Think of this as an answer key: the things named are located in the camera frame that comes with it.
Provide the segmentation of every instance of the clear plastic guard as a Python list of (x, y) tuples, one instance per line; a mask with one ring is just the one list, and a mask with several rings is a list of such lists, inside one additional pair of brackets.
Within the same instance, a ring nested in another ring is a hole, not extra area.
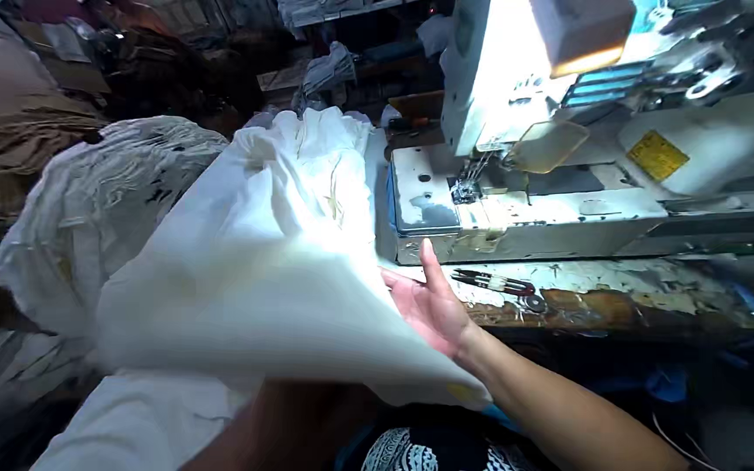
[(589, 129), (566, 121), (534, 123), (511, 148), (502, 165), (533, 174), (548, 174), (565, 162), (589, 135)]

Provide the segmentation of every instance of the sewing machine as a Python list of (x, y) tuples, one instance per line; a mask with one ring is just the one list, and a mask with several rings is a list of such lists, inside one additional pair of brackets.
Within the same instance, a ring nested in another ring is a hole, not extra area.
[(445, 143), (396, 149), (396, 258), (754, 253), (754, 9), (461, 1)]

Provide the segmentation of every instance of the fingers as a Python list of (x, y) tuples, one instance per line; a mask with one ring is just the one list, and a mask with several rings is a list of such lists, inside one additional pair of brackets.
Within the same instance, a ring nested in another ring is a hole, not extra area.
[(380, 267), (380, 274), (383, 277), (383, 283), (385, 283), (387, 287), (394, 287), (395, 284), (403, 281), (418, 283), (415, 280), (407, 278), (400, 273), (394, 273), (392, 272), (392, 270), (386, 270), (382, 266)]
[(424, 276), (426, 276), (426, 286), (435, 294), (452, 294), (452, 288), (446, 281), (441, 264), (438, 263), (438, 257), (435, 256), (435, 249), (432, 248), (432, 241), (424, 239), (421, 245), (421, 264), (424, 265)]

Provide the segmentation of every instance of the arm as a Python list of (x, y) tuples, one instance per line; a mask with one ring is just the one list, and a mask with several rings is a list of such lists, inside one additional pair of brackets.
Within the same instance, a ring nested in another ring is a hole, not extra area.
[(456, 361), (561, 469), (687, 469), (639, 421), (592, 391), (526, 359), (475, 324)]
[(383, 271), (401, 315), (430, 345), (476, 375), (496, 404), (559, 468), (688, 468), (671, 446), (627, 412), (518, 355), (471, 321), (428, 240), (421, 261), (426, 284)]

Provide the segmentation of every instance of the white cloth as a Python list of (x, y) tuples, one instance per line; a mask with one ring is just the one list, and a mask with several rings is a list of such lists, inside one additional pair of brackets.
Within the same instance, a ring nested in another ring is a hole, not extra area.
[(122, 121), (55, 156), (0, 244), (0, 284), (40, 327), (87, 335), (100, 288), (228, 144), (182, 117)]
[(33, 471), (166, 471), (208, 445), (250, 399), (213, 378), (104, 378)]
[(486, 405), (484, 386), (406, 324), (380, 278), (369, 131), (330, 108), (235, 133), (104, 285), (101, 357), (223, 380), (363, 382), (394, 404)]
[(450, 44), (452, 35), (452, 17), (433, 15), (415, 30), (424, 45), (426, 57), (441, 53)]
[(339, 41), (333, 41), (330, 44), (330, 54), (317, 57), (308, 64), (302, 84), (292, 96), (291, 108), (298, 113), (309, 107), (316, 108), (316, 106), (309, 106), (311, 102), (321, 102), (318, 96), (313, 95), (314, 93), (330, 90), (345, 80), (356, 80), (356, 78), (353, 58), (348, 48)]

